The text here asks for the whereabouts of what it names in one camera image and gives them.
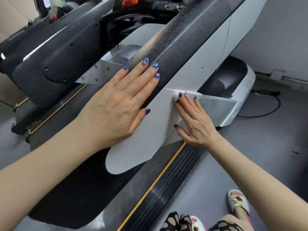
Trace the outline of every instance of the forearm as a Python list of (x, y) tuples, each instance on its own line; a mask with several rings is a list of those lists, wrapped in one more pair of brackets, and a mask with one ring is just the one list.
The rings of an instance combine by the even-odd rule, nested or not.
[(308, 204), (222, 137), (209, 148), (272, 231), (308, 230)]
[(45, 144), (0, 171), (0, 230), (12, 230), (53, 187), (94, 153), (70, 138), (68, 125)]

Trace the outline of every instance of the hand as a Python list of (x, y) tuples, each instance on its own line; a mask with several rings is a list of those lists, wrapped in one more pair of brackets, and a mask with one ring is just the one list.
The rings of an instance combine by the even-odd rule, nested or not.
[(82, 132), (83, 142), (86, 140), (95, 151), (130, 137), (150, 112), (140, 107), (158, 84), (160, 75), (157, 63), (140, 75), (147, 66), (147, 58), (130, 73), (128, 66), (124, 66), (89, 100), (73, 121), (75, 131)]
[(180, 93), (175, 107), (184, 120), (189, 133), (179, 125), (174, 125), (174, 127), (178, 135), (188, 144), (209, 148), (221, 138), (196, 97), (191, 101), (188, 95)]

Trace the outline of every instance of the black cable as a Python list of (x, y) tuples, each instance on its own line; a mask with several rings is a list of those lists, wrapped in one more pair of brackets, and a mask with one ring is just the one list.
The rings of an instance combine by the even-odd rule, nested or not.
[(2, 100), (0, 100), (0, 102), (2, 102), (3, 104), (6, 104), (6, 105), (8, 105), (8, 106), (11, 106), (10, 104), (8, 104), (8, 103), (6, 103), (6, 102), (4, 102), (4, 101), (2, 101)]
[(259, 118), (259, 117), (264, 117), (264, 116), (270, 115), (270, 114), (272, 114), (273, 112), (277, 111), (277, 110), (280, 108), (280, 106), (281, 106), (281, 101), (280, 101), (280, 99), (277, 97), (277, 96), (280, 95), (280, 92), (279, 92), (279, 91), (251, 90), (250, 93), (266, 94), (266, 95), (270, 95), (270, 96), (272, 96), (272, 97), (275, 97), (276, 100), (278, 100), (278, 106), (277, 106), (277, 108), (275, 108), (273, 111), (271, 111), (271, 112), (269, 112), (269, 113), (266, 113), (266, 114), (263, 114), (263, 115), (259, 115), (259, 116), (243, 117), (243, 116), (237, 115), (237, 117), (240, 117), (240, 118)]

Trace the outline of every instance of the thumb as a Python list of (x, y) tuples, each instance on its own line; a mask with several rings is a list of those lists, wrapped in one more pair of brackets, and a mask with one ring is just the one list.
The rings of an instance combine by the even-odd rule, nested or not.
[(180, 125), (174, 125), (174, 128), (177, 131), (177, 134), (185, 140), (185, 142), (187, 143), (191, 143), (193, 138), (190, 136), (190, 134), (188, 134), (183, 127), (181, 127)]
[(142, 122), (142, 120), (144, 119), (144, 117), (147, 115), (147, 114), (149, 114), (149, 112), (150, 112), (150, 109), (147, 109), (147, 108), (143, 108), (143, 109), (140, 109), (138, 112), (137, 112), (137, 114), (136, 114), (136, 116), (135, 116), (135, 118), (134, 118), (134, 120), (133, 120), (133, 122), (132, 122), (132, 125), (131, 125), (131, 127), (129, 128), (129, 130), (128, 130), (128, 133), (129, 134), (133, 134), (134, 133), (134, 131), (135, 131), (135, 129), (137, 128), (137, 126), (140, 124), (140, 122)]

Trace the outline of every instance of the finger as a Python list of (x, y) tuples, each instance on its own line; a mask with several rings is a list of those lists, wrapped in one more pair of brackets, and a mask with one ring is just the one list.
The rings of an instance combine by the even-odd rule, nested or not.
[(175, 108), (184, 122), (189, 123), (193, 120), (178, 102), (175, 102)]
[(108, 83), (105, 84), (105, 89), (112, 89), (114, 88), (128, 73), (128, 66), (124, 66), (122, 69), (120, 69), (113, 77), (110, 79)]
[(193, 138), (190, 136), (190, 134), (188, 134), (183, 127), (181, 127), (180, 125), (174, 125), (174, 128), (177, 131), (177, 134), (184, 139), (187, 143), (190, 143), (193, 141)]
[(184, 95), (185, 99), (187, 100), (188, 104), (194, 109), (195, 112), (199, 112), (199, 109), (195, 105), (195, 103), (190, 99), (189, 95), (185, 93)]
[(160, 74), (157, 73), (158, 64), (154, 63), (150, 66), (142, 75), (136, 78), (125, 90), (125, 96), (128, 96), (132, 99), (138, 92), (140, 92), (148, 82), (155, 76), (155, 78), (159, 78)]
[(129, 131), (128, 131), (128, 133), (129, 133), (129, 135), (132, 135), (133, 133), (134, 133), (134, 131), (135, 131), (135, 129), (137, 128), (137, 126), (140, 124), (140, 122), (144, 119), (144, 117), (147, 115), (147, 114), (149, 114), (150, 113), (150, 109), (147, 109), (147, 108), (143, 108), (143, 109), (140, 109), (138, 112), (137, 112), (137, 114), (136, 114), (136, 116), (135, 116), (135, 118), (134, 118), (134, 120), (133, 120), (133, 122), (132, 122), (132, 125), (131, 125), (131, 127), (129, 128)]
[(139, 75), (141, 75), (144, 69), (148, 66), (148, 62), (148, 58), (144, 58), (143, 61), (139, 62), (139, 64), (115, 86), (115, 89), (123, 91), (127, 88), (136, 78), (139, 77)]
[(197, 118), (197, 113), (196, 111), (191, 107), (191, 105), (187, 102), (185, 97), (183, 97), (183, 94), (180, 92), (179, 93), (179, 98), (178, 98), (179, 104), (183, 107), (183, 109), (188, 113), (189, 116), (191, 116), (193, 119)]
[(158, 84), (160, 74), (156, 73), (154, 77), (141, 89), (133, 98), (132, 101), (135, 102), (140, 108), (141, 105), (146, 101), (146, 99), (151, 95), (153, 90)]
[(206, 113), (206, 112), (204, 111), (204, 109), (202, 108), (202, 106), (201, 106), (199, 100), (197, 100), (197, 97), (196, 97), (196, 96), (193, 98), (193, 102), (194, 102), (194, 104), (196, 105), (196, 107), (197, 107), (202, 113)]

